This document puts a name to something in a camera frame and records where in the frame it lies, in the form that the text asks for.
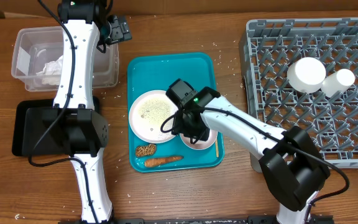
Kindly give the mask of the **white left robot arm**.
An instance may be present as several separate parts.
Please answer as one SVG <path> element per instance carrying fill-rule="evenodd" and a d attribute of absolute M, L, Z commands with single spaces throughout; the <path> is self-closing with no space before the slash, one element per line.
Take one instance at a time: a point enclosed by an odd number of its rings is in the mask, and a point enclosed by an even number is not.
<path fill-rule="evenodd" d="M 47 167 L 69 161 L 74 167 L 81 196 L 80 223 L 113 223 L 103 152 L 109 139 L 108 122 L 94 107 L 93 70 L 97 51 L 132 38 L 124 17 L 112 15 L 112 1 L 62 1 L 51 16 L 63 29 L 60 85 L 51 108 L 40 112 L 45 132 L 30 148 L 28 162 Z M 46 135 L 60 146 L 66 158 L 36 163 L 35 152 Z"/>

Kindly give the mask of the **wooden chopstick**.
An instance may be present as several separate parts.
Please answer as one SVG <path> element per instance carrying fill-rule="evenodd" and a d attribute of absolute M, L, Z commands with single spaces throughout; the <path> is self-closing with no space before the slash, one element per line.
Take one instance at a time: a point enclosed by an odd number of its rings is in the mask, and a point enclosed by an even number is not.
<path fill-rule="evenodd" d="M 219 146 L 218 146 L 218 140 L 215 141 L 215 148 L 216 148 L 216 157 L 219 158 Z"/>

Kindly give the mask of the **white napkin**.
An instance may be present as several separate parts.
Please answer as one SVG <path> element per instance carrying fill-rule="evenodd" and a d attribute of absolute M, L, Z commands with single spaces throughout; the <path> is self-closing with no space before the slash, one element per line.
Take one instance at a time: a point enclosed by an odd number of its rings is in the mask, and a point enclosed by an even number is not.
<path fill-rule="evenodd" d="M 48 62 L 44 65 L 41 72 L 37 72 L 37 76 L 41 76 L 41 83 L 43 85 L 59 85 L 60 77 L 62 74 L 63 56 L 59 57 L 58 60 Z"/>

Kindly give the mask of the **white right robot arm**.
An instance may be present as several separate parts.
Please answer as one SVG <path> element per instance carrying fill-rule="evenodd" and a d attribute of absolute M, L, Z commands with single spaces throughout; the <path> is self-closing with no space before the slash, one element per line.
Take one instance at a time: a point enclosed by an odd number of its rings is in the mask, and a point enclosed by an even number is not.
<path fill-rule="evenodd" d="M 294 126 L 288 131 L 263 123 L 232 105 L 218 91 L 196 91 L 177 79 L 166 96 L 178 107 L 168 131 L 192 144 L 206 140 L 209 131 L 227 135 L 257 159 L 270 193 L 279 202 L 275 216 L 249 217 L 249 223 L 333 223 L 332 216 L 311 214 L 316 202 L 348 190 L 349 178 L 325 161 L 309 134 Z"/>

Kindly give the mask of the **pink white bowl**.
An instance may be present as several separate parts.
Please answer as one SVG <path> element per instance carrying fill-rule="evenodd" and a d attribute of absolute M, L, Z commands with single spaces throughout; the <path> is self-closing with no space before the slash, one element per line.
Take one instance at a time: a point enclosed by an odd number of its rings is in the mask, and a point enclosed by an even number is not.
<path fill-rule="evenodd" d="M 181 140 L 183 141 L 183 143 L 188 146 L 189 148 L 191 149 L 194 149 L 194 150 L 205 150 L 209 147 L 211 147 L 215 141 L 217 140 L 217 136 L 218 136 L 218 132 L 215 131 L 215 130 L 210 130 L 209 131 L 209 138 L 207 141 L 202 141 L 202 140 L 199 140 L 198 142 L 196 142 L 195 144 L 192 144 L 190 142 L 190 138 L 188 137 L 184 137 L 183 134 L 180 134 L 180 138 Z"/>

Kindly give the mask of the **white cup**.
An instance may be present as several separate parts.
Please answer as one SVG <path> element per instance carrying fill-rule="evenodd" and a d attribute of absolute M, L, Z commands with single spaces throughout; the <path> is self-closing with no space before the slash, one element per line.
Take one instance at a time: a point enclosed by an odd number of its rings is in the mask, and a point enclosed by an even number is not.
<path fill-rule="evenodd" d="M 354 84 L 355 80 L 355 75 L 351 70 L 340 69 L 324 79 L 321 91 L 327 97 L 332 97 L 338 91 L 341 93 L 345 92 Z"/>

